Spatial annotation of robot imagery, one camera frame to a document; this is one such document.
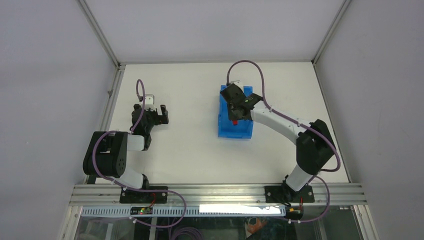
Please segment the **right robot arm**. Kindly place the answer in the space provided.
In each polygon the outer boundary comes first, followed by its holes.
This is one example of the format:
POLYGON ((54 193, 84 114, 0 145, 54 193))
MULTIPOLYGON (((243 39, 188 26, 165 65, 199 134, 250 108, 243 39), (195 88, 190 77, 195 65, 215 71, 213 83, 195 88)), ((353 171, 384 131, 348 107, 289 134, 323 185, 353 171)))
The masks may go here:
POLYGON ((279 112, 260 95, 245 95, 235 83, 220 91, 227 104, 231 121, 251 121, 282 134, 296 146, 296 166, 282 183, 282 196, 294 203, 302 196, 302 188, 316 176, 337 151, 327 124, 317 119, 304 121, 279 112))

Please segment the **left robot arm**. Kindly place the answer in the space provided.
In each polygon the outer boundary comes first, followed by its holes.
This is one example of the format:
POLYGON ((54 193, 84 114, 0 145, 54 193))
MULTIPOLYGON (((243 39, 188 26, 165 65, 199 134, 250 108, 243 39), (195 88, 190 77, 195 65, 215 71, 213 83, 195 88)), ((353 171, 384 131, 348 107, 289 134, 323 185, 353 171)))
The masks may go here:
POLYGON ((169 113, 166 105, 160 109, 153 104, 143 107, 135 104, 131 113, 135 130, 95 131, 83 159, 82 168, 86 175, 103 178, 125 189, 131 188, 131 197, 145 203, 151 196, 147 176, 130 168, 127 152, 147 151, 151 145, 153 127, 167 125, 169 113))

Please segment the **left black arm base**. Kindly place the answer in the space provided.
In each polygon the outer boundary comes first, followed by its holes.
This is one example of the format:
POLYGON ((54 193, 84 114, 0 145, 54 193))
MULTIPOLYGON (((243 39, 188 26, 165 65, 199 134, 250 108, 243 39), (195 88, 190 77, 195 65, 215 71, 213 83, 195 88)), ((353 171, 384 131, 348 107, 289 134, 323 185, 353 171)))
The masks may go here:
POLYGON ((139 192, 134 190, 121 190, 119 202, 121 204, 166 204, 168 201, 167 186, 150 186, 153 192, 139 192))

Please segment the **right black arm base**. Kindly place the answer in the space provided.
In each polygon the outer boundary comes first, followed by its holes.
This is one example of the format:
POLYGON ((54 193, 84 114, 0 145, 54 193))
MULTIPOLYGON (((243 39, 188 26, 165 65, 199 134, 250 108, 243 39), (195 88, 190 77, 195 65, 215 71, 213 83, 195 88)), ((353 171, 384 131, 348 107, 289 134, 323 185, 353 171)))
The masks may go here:
POLYGON ((314 203, 315 196, 310 185, 304 185, 299 191, 292 190, 286 184, 264 186, 266 203, 300 204, 314 203))

